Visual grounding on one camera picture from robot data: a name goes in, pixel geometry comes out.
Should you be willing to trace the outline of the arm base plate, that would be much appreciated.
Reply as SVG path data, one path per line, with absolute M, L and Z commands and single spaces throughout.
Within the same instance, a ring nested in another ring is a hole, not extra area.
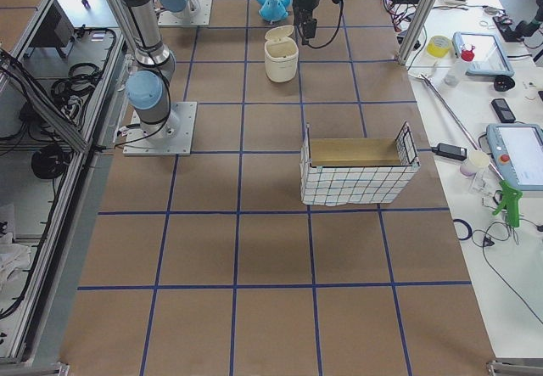
M 159 0 L 162 27 L 196 27 L 210 23 L 213 0 Z
M 191 154 L 196 120 L 196 102 L 173 102 L 165 126 L 160 124 L 130 129 L 123 146 L 125 156 L 167 156 Z

